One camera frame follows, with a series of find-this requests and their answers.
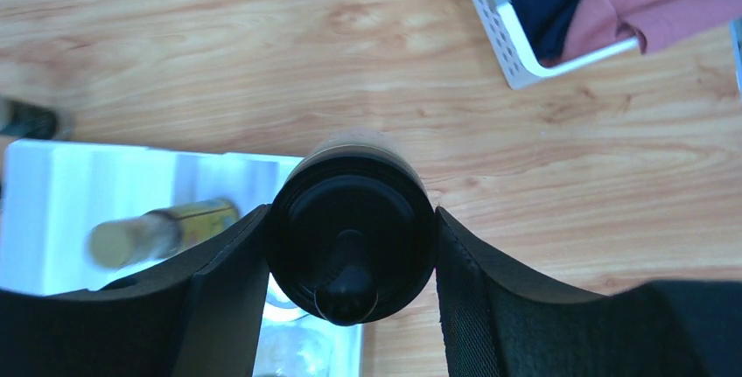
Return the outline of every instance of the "bottle label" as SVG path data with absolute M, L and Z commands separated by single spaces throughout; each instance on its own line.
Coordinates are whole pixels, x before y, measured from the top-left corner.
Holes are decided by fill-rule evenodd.
M 9 122 L 0 134 L 22 138 L 51 139 L 57 133 L 57 115 L 48 108 L 30 103 L 8 100 Z
M 225 199 L 173 206 L 153 213 L 164 214 L 178 222 L 179 252 L 214 237 L 239 219 L 235 206 Z

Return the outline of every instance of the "small bottle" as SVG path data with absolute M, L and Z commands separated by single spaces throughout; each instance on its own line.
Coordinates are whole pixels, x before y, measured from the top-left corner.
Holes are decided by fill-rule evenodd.
M 150 211 L 141 217 L 104 222 L 90 232 L 87 249 L 94 262 L 120 269 L 167 259 L 221 233 L 239 219 L 226 199 Z
M 67 139 L 72 121 L 58 110 L 0 96 L 0 135 L 33 139 Z

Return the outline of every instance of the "black bottle cap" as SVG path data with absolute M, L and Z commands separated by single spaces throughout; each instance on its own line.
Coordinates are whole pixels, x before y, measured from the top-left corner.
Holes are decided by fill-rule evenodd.
M 403 161 L 373 147 L 326 150 L 299 165 L 268 224 L 278 285 L 336 325 L 401 310 L 436 260 L 434 213 L 422 185 Z

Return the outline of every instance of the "beige cap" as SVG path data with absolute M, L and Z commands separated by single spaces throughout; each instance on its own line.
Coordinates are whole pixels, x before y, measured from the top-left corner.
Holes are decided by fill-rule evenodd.
M 141 238 L 136 230 L 124 221 L 104 222 L 90 232 L 87 250 L 95 263 L 104 268 L 119 269 L 139 262 L 135 252 Z

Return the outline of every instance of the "wooden floor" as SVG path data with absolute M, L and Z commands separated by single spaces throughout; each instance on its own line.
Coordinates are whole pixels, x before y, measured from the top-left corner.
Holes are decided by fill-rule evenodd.
M 394 137 L 433 204 L 567 283 L 742 279 L 726 29 L 508 88 L 470 0 L 0 0 L 0 92 L 75 140 L 304 155 Z M 365 375 L 445 375 L 434 283 L 367 327 Z

